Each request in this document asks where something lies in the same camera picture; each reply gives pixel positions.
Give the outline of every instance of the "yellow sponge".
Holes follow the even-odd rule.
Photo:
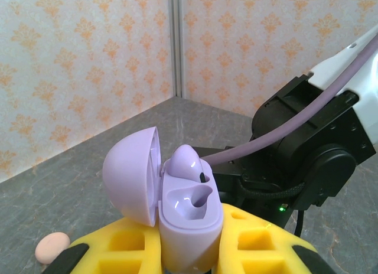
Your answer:
[[[71,274],[162,274],[159,228],[123,218],[71,244],[89,245]]]
[[[292,246],[306,241],[241,209],[223,204],[217,274],[311,274]]]

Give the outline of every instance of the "earbud case lid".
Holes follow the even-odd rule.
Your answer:
[[[156,127],[119,141],[105,157],[102,178],[110,202],[134,221],[154,226],[161,184]]]

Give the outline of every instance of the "earbud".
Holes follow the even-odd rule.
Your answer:
[[[181,145],[173,153],[166,173],[175,178],[185,178],[191,181],[205,182],[200,157],[189,145]]]

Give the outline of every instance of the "gray marble surface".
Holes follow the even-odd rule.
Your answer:
[[[34,249],[54,231],[71,240],[121,215],[102,189],[108,150],[125,136],[157,126],[162,160],[183,143],[222,148],[250,138],[251,119],[173,98],[0,184],[0,273],[41,273]],[[337,273],[378,273],[378,156],[336,198],[305,213],[303,238]],[[294,218],[287,229],[294,228]]]

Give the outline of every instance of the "wallpaper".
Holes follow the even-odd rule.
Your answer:
[[[0,0],[0,182],[172,96],[168,0]]]
[[[377,14],[378,0],[183,0],[185,97],[253,116]]]

